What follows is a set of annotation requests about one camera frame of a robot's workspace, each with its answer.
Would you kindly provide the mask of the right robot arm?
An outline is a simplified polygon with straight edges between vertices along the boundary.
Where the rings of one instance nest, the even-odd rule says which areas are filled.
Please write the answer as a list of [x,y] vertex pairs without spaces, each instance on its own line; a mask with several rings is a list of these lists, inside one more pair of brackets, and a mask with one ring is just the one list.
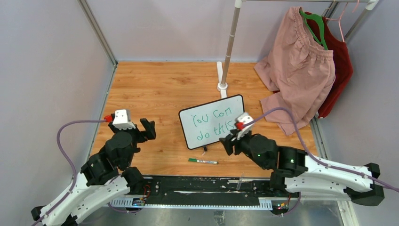
[[232,130],[219,141],[228,155],[243,153],[261,169],[271,170],[268,189],[274,196],[284,193],[319,193],[349,198],[363,206],[377,206],[385,198],[382,186],[372,177],[379,177],[379,165],[345,165],[319,157],[306,151],[279,146],[272,139],[250,132],[238,137]]

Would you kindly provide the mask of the white whiteboard black frame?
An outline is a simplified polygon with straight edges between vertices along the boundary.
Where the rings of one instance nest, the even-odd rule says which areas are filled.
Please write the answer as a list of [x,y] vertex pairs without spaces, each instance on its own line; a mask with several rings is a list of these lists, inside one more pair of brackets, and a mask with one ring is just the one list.
[[238,94],[179,111],[178,116],[188,149],[201,148],[219,141],[235,127],[235,119],[244,113],[243,96]]

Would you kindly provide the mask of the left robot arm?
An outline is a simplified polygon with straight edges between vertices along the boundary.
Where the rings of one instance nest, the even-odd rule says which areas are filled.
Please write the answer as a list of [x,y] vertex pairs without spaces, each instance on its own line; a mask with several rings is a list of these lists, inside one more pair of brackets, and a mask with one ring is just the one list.
[[[89,157],[80,170],[74,166],[60,142],[61,132],[78,123],[107,123],[113,132],[100,151]],[[141,150],[137,145],[156,138],[155,121],[142,118],[140,123],[143,131],[124,113],[122,116],[111,114],[102,120],[77,120],[63,125],[57,132],[56,141],[72,169],[72,180],[51,203],[31,210],[33,225],[77,226],[115,198],[130,192],[140,194],[147,186],[139,169],[131,163],[134,154]]]

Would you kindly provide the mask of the green whiteboard marker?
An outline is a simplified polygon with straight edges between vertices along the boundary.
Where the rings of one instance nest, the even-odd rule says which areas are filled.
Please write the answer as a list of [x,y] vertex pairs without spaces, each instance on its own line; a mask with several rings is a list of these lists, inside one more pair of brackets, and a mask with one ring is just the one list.
[[217,162],[217,161],[207,161],[207,160],[198,160],[197,163],[214,164],[214,165],[219,164],[219,162]]

